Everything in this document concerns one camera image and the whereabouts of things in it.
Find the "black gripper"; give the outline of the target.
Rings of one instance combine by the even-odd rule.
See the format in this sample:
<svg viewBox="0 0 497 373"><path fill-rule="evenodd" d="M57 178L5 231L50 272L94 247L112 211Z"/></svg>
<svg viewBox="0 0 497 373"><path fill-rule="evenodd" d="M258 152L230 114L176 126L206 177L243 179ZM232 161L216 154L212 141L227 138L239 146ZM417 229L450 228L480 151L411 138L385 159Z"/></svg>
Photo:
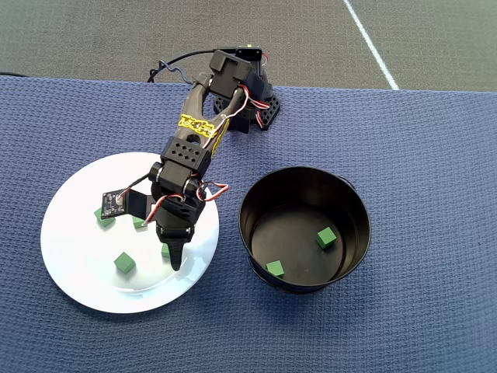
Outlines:
<svg viewBox="0 0 497 373"><path fill-rule="evenodd" d="M173 193L159 185L151 187L149 221L155 222L160 242L169 248L169 259L174 271L179 271L182 251L190 242L206 202L199 199L188 186L184 193Z"/></svg>

